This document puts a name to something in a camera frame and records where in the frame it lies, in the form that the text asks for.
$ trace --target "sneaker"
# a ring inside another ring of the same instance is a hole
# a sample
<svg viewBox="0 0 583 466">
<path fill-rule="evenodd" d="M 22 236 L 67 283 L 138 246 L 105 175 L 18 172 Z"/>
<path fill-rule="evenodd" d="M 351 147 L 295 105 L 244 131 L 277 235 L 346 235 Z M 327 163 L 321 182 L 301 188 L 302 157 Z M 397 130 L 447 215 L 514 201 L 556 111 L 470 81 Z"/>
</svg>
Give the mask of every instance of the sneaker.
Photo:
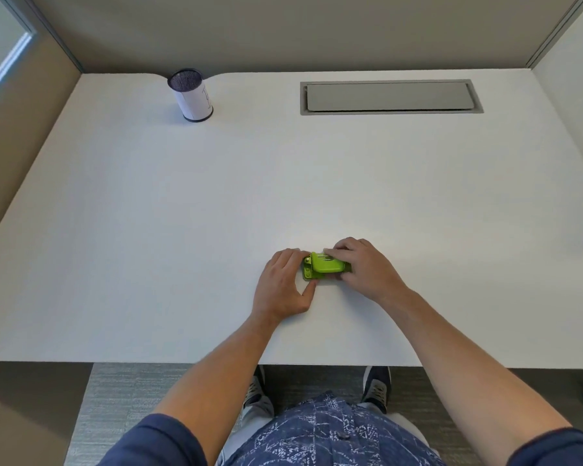
<svg viewBox="0 0 583 466">
<path fill-rule="evenodd" d="M 265 372 L 264 367 L 257 365 L 255 368 L 255 373 L 253 374 L 253 379 L 250 382 L 249 390 L 244 397 L 244 409 L 248 406 L 256 404 L 265 396 L 264 393 L 265 385 Z"/>
<path fill-rule="evenodd" d="M 363 376 L 363 397 L 361 403 L 369 402 L 387 413 L 391 395 L 391 370 L 388 366 L 368 366 Z"/>
</svg>

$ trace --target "left hand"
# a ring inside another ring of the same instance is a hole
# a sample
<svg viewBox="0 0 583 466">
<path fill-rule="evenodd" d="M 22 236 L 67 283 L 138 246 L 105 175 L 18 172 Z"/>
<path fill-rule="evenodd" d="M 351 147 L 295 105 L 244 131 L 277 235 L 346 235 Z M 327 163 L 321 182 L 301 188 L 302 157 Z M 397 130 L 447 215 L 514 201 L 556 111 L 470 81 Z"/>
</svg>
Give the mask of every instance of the left hand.
<svg viewBox="0 0 583 466">
<path fill-rule="evenodd" d="M 296 289 L 298 267 L 309 255 L 308 251 L 285 249 L 272 256 L 257 283 L 252 314 L 267 316 L 278 324 L 309 310 L 318 282 L 311 281 L 302 294 Z"/>
</svg>

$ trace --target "forearm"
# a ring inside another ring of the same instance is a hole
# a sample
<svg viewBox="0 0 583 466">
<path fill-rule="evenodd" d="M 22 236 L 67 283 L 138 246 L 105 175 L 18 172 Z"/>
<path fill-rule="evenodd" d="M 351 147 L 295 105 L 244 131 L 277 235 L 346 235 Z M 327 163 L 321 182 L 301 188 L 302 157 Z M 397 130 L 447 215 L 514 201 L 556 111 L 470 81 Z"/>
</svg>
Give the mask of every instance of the forearm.
<svg viewBox="0 0 583 466">
<path fill-rule="evenodd" d="M 277 324 L 267 316 L 251 315 L 190 368 L 155 408 L 154 412 L 174 417 L 192 431 L 210 465 L 216 462 L 233 428 L 259 358 Z"/>
<path fill-rule="evenodd" d="M 504 466 L 527 441 L 569 423 L 538 393 L 459 332 L 414 292 L 384 309 L 412 344 L 453 418 L 483 462 Z"/>
</svg>

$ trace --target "gray carpet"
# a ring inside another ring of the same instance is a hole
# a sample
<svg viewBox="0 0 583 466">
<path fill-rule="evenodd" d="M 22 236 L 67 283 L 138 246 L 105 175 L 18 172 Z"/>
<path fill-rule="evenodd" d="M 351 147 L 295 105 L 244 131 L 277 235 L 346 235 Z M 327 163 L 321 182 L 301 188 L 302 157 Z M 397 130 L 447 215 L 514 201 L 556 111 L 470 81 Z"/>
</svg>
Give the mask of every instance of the gray carpet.
<svg viewBox="0 0 583 466">
<path fill-rule="evenodd" d="M 95 465 L 104 453 L 147 415 L 189 365 L 97 363 L 89 379 L 66 466 Z M 268 366 L 269 395 L 277 412 L 325 390 L 351 403 L 360 399 L 363 367 Z M 583 429 L 583 372 L 517 370 L 568 420 Z M 422 368 L 392 368 L 389 410 L 419 427 L 451 466 L 480 465 L 440 403 Z"/>
</svg>

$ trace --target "mesh pen cup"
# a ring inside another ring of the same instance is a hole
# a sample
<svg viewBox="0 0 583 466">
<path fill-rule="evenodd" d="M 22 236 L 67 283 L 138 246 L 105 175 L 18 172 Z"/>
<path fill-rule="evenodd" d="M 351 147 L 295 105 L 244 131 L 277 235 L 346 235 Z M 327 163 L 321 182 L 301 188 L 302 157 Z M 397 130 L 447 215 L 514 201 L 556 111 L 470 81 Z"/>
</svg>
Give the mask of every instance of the mesh pen cup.
<svg viewBox="0 0 583 466">
<path fill-rule="evenodd" d="M 197 70 L 185 68 L 173 73 L 168 78 L 168 86 L 173 90 L 183 116 L 190 122 L 205 121 L 214 113 L 203 76 Z"/>
</svg>

